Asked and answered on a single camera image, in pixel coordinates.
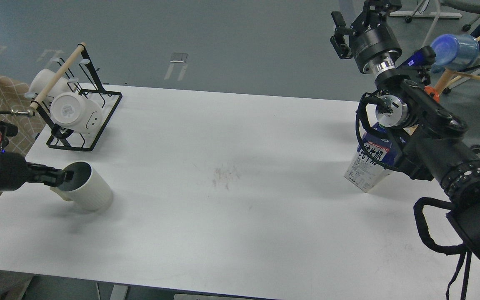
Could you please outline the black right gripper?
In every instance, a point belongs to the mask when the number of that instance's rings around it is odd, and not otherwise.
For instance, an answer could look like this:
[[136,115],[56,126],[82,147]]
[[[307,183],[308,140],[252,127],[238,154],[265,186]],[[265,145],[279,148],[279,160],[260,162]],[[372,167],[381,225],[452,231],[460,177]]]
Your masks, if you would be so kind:
[[340,11],[332,11],[335,32],[331,44],[340,59],[354,59],[362,74],[370,74],[370,62],[383,55],[393,61],[402,50],[387,23],[390,12],[399,11],[400,0],[366,0],[364,9],[350,26],[346,26]]

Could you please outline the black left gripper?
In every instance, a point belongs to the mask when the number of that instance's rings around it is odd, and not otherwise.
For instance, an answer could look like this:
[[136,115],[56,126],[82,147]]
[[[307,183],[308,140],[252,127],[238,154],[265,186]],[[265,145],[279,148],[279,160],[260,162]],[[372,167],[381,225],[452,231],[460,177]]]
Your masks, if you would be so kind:
[[30,164],[17,152],[0,155],[0,191],[17,190],[30,179],[50,187],[59,187],[72,180],[74,171],[57,169],[47,165]]

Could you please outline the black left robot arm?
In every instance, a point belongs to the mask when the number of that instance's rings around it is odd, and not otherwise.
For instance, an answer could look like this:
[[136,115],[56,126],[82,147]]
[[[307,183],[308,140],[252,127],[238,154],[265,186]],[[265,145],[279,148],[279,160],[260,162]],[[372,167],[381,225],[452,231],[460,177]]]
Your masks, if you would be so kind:
[[[31,110],[0,110],[0,115],[21,115],[30,118],[35,116],[35,113]],[[6,151],[8,137],[14,137],[18,132],[17,126],[0,121],[0,192],[17,190],[27,182],[59,187],[74,179],[74,171],[27,162],[21,154]]]

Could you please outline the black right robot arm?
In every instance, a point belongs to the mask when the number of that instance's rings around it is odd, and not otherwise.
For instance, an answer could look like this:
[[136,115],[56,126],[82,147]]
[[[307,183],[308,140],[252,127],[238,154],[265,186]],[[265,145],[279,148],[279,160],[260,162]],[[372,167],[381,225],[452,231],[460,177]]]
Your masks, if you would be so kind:
[[411,179],[436,179],[448,196],[448,201],[422,197],[413,212],[426,247],[459,255],[451,282],[464,270],[464,300],[472,256],[480,260],[480,158],[463,143],[467,124],[434,94],[476,59],[479,44],[472,36],[440,36],[396,66],[402,50],[387,17],[401,6],[398,0],[366,0],[350,25],[332,11],[330,41],[340,59],[354,59],[362,74],[375,76],[376,90],[364,93],[356,110],[362,152]]

